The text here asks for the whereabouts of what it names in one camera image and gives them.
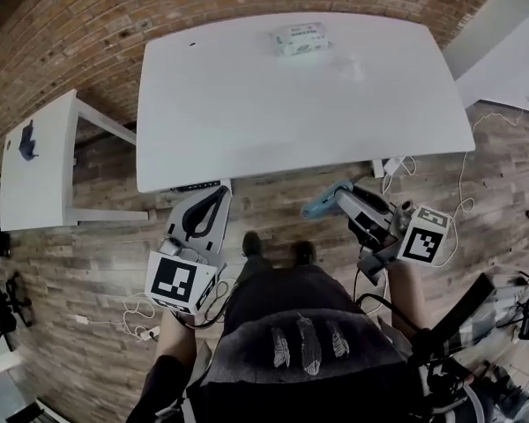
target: white table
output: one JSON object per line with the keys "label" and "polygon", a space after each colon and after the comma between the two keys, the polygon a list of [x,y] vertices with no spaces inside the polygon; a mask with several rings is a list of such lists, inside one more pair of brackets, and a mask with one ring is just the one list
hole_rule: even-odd
{"label": "white table", "polygon": [[[77,99],[71,90],[41,108],[12,130],[4,141],[0,226],[2,230],[75,226],[79,221],[145,220],[146,211],[105,211],[72,207],[72,169],[78,118],[136,143],[125,129]],[[19,151],[22,130],[34,122],[37,157],[24,160]]]}
{"label": "white table", "polygon": [[[332,47],[275,55],[269,32],[323,22]],[[425,26],[337,12],[272,14],[151,41],[138,103],[138,188],[474,148]]]}

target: white cable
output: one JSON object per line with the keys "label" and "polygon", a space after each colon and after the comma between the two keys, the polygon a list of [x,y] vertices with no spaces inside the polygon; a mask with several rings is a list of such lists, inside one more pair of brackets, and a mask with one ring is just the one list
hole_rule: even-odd
{"label": "white cable", "polygon": [[[386,284],[384,285],[384,294],[382,295],[382,298],[386,299],[386,294],[388,293],[388,271],[387,270],[384,270],[384,278],[386,280]],[[378,310],[380,310],[380,307],[382,307],[382,302],[378,304],[377,308],[375,308],[374,310],[370,310],[367,313],[367,315],[372,315],[373,313],[377,312]]]}
{"label": "white cable", "polygon": [[[505,117],[504,115],[500,115],[499,113],[490,113],[489,115],[485,115],[485,116],[481,117],[478,121],[476,121],[476,123],[473,125],[473,134],[474,134],[474,130],[476,129],[478,124],[480,122],[484,121],[485,119],[488,119],[491,116],[501,117],[502,119],[504,119],[504,121],[506,121],[512,127],[517,127],[518,124],[519,124],[519,119],[521,119],[521,116],[523,115],[523,113],[524,113],[524,110],[522,109],[521,113],[519,114],[518,119],[516,119],[515,122],[510,121],[507,117]],[[468,155],[468,153],[469,153],[469,151],[465,152],[465,155],[462,158],[462,167],[460,168],[460,175],[458,176],[458,200],[460,202],[458,203],[457,208],[455,209],[455,212],[452,214],[452,218],[451,218],[452,219],[452,228],[453,228],[453,230],[455,232],[455,249],[452,250],[452,252],[449,255],[449,257],[443,263],[435,265],[434,268],[443,268],[449,262],[449,260],[452,259],[452,257],[457,252],[457,248],[458,248],[458,232],[457,232],[457,225],[455,223],[455,218],[457,217],[458,209],[461,209],[464,213],[470,213],[474,209],[474,206],[476,204],[476,201],[474,201],[474,199],[472,197],[468,197],[467,199],[463,199],[462,198],[462,175],[465,173],[466,156]],[[470,206],[470,208],[465,208],[465,204],[467,204],[468,202],[470,202],[472,205]]]}
{"label": "white cable", "polygon": [[[409,155],[406,157],[407,159],[410,159],[413,164],[414,164],[414,170],[413,171],[410,171],[406,164],[402,161],[399,165],[404,167],[404,169],[407,171],[408,174],[410,175],[414,175],[416,172],[417,172],[417,164],[415,163],[415,160],[414,160],[414,157],[410,157]],[[386,191],[388,191],[388,189],[390,188],[390,185],[391,185],[391,179],[392,177],[394,176],[394,174],[396,174],[396,171],[394,171],[392,174],[387,174],[384,176],[384,178],[382,179],[382,194],[386,194]],[[388,181],[388,184],[387,185],[384,185],[386,183],[386,177],[390,177],[390,180]]]}
{"label": "white cable", "polygon": [[[128,334],[128,335],[131,335],[132,337],[136,338],[138,342],[142,342],[142,341],[145,341],[143,338],[141,338],[141,336],[138,334],[138,330],[142,330],[142,331],[145,331],[147,332],[148,329],[144,326],[137,326],[135,328],[135,330],[133,332],[131,332],[130,330],[130,326],[127,324],[127,320],[126,320],[126,316],[127,315],[141,315],[143,316],[144,318],[147,318],[147,319],[152,319],[154,318],[155,316],[155,307],[153,306],[153,304],[146,298],[139,298],[138,301],[137,301],[137,305],[135,306],[135,308],[129,308],[127,306],[128,304],[128,300],[130,298],[136,298],[138,297],[139,295],[143,295],[146,297],[146,294],[145,293],[135,293],[133,294],[132,296],[127,296],[125,298],[125,301],[123,302],[123,306],[125,307],[125,311],[123,312],[123,315],[122,315],[122,319],[123,321],[121,323],[113,323],[111,321],[90,321],[88,320],[88,323],[89,324],[111,324],[113,326],[123,326],[123,332]],[[139,311],[139,306],[141,305],[141,302],[144,302],[145,304],[147,304],[151,310],[152,310],[152,314],[151,315],[146,315],[144,314],[143,312],[140,312]]]}

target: white box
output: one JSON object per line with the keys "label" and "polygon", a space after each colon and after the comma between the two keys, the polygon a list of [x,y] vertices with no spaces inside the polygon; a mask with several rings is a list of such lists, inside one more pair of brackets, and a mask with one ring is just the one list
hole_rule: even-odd
{"label": "white box", "polygon": [[279,55],[292,56],[329,48],[325,25],[321,22],[281,26],[271,33]]}
{"label": "white box", "polygon": [[447,239],[451,221],[446,213],[420,206],[412,215],[398,259],[417,264],[434,264]]}
{"label": "white box", "polygon": [[151,251],[145,294],[156,304],[195,315],[218,280],[218,268]]}

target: forearm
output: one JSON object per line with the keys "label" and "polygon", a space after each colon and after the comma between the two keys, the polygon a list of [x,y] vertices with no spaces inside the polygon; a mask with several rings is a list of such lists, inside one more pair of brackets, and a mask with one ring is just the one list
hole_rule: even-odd
{"label": "forearm", "polygon": [[[409,263],[394,262],[388,265],[391,302],[404,316],[419,328],[429,326],[420,274]],[[391,325],[411,339],[415,331],[399,316],[392,314]]]}
{"label": "forearm", "polygon": [[172,356],[191,370],[196,359],[194,330],[182,326],[169,310],[165,310],[155,353],[157,359],[161,355]]}

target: wooden floor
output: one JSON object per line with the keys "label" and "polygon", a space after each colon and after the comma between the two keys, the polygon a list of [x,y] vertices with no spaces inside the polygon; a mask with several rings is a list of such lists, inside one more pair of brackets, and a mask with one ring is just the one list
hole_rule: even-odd
{"label": "wooden floor", "polygon": [[[475,122],[490,112],[515,121],[520,112],[479,104],[470,108]],[[476,205],[457,216],[459,246],[441,269],[424,268],[424,290],[440,318],[494,261],[529,268],[529,115],[511,127],[499,117],[482,122],[475,133],[477,149],[466,159],[465,197]],[[337,149],[327,145],[326,149]],[[388,197],[427,203],[452,214],[458,204],[458,175],[463,155],[417,158],[417,174],[400,170]],[[145,374],[153,363],[154,342],[137,343],[121,327],[81,325],[75,315],[94,321],[121,322],[126,296],[143,291],[150,249],[156,249],[171,208],[185,195],[171,192],[140,195],[135,179],[135,152],[117,138],[108,138],[77,152],[75,204],[126,210],[148,210],[141,223],[85,223],[12,234],[12,257],[0,259],[0,281],[19,271],[32,299],[34,326],[11,338],[26,356],[12,374],[35,394],[75,423],[124,421],[137,402]],[[342,178],[365,177],[367,164],[323,167],[289,174],[271,174],[234,181],[234,198],[223,252],[234,277],[242,263],[241,241],[248,230],[264,240],[265,253],[276,264],[290,264],[294,241],[311,240],[319,263],[352,292],[358,244],[343,218],[307,221],[302,205]],[[454,248],[447,241],[447,254]],[[361,277],[359,288],[370,291]],[[131,318],[155,325],[153,320]],[[198,334],[215,345],[216,325]]]}

